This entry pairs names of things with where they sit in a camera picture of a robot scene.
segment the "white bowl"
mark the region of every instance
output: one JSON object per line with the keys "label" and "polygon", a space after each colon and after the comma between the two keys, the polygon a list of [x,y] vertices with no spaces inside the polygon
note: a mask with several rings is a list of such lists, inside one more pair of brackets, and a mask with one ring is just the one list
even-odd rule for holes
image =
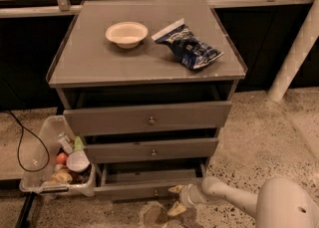
{"label": "white bowl", "polygon": [[74,172],[85,171],[89,165],[88,157],[81,150],[72,152],[67,159],[67,167]]}
{"label": "white bowl", "polygon": [[136,22],[123,22],[111,26],[106,38],[120,48],[131,49],[139,44],[148,34],[148,28]]}

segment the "speckled floor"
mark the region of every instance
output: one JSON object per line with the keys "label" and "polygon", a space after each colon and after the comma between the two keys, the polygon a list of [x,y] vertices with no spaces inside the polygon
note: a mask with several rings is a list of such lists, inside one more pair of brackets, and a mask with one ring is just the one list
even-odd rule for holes
{"label": "speckled floor", "polygon": [[[319,88],[289,90],[274,103],[266,92],[236,93],[220,144],[207,175],[257,193],[269,178],[281,176],[299,183],[319,204]],[[34,132],[54,110],[18,112]],[[1,114],[1,179],[19,177],[16,161],[18,127]],[[23,204],[21,194],[0,194],[0,227],[13,227]],[[36,197],[28,217],[30,227],[146,227],[153,206],[169,209],[171,200],[110,202],[82,196],[44,200]],[[168,228],[254,227],[254,220],[230,204],[198,206],[169,219]]]}

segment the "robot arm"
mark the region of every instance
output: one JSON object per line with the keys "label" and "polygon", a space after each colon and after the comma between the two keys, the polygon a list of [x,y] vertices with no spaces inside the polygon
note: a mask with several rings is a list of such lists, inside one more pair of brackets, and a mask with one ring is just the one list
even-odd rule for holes
{"label": "robot arm", "polygon": [[168,212],[175,216],[197,204],[228,202],[256,220],[257,228],[317,228],[319,209],[306,191],[284,178],[266,181],[258,194],[230,187],[215,177],[201,183],[179,185],[169,190],[179,202]]}

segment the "white plastic bin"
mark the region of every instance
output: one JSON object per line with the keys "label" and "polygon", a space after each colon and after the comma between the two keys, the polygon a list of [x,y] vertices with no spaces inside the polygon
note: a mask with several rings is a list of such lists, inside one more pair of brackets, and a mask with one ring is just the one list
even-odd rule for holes
{"label": "white plastic bin", "polygon": [[[84,184],[54,183],[48,186],[46,181],[50,180],[54,167],[56,165],[56,156],[60,150],[60,144],[56,137],[65,132],[70,138],[75,138],[72,130],[66,122],[63,115],[52,115],[44,121],[39,137],[43,140],[50,154],[48,165],[38,172],[25,171],[20,182],[20,190],[23,192],[35,192],[40,195],[81,195],[94,196],[94,187],[96,186],[96,170],[92,165],[90,178]],[[26,163],[26,168],[36,170],[43,167],[47,161],[45,148],[39,142],[34,147],[30,162]]]}

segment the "dresser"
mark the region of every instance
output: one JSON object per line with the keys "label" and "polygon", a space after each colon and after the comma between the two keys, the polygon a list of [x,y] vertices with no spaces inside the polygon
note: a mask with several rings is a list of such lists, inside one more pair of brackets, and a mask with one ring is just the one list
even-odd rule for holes
{"label": "dresser", "polygon": [[[198,40],[223,52],[201,71],[187,69],[151,38],[181,18]],[[149,30],[130,50],[105,38],[125,21]],[[87,0],[47,80],[96,166],[95,194],[121,200],[168,196],[168,188],[205,176],[245,73],[205,0]]]}

